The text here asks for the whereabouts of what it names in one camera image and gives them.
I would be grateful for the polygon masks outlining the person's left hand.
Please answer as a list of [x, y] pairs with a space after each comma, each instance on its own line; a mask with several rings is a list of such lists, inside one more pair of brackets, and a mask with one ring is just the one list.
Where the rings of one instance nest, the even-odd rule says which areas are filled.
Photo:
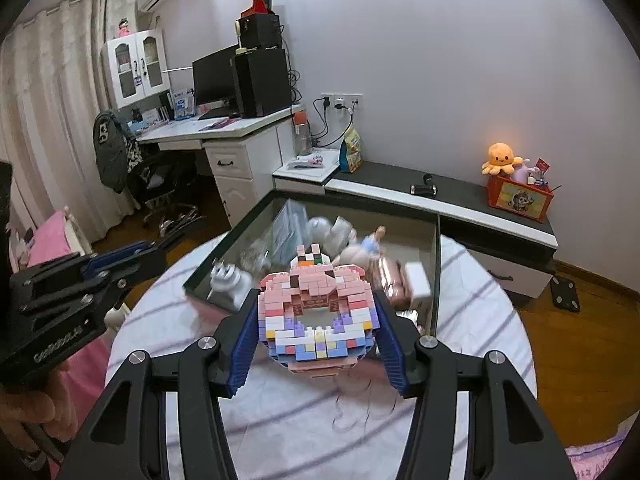
[[69, 369], [67, 361], [55, 367], [43, 391], [8, 393], [1, 389], [1, 430], [14, 448], [27, 453], [39, 450], [23, 425], [42, 425], [50, 437], [62, 442], [76, 434], [75, 405], [64, 382]]

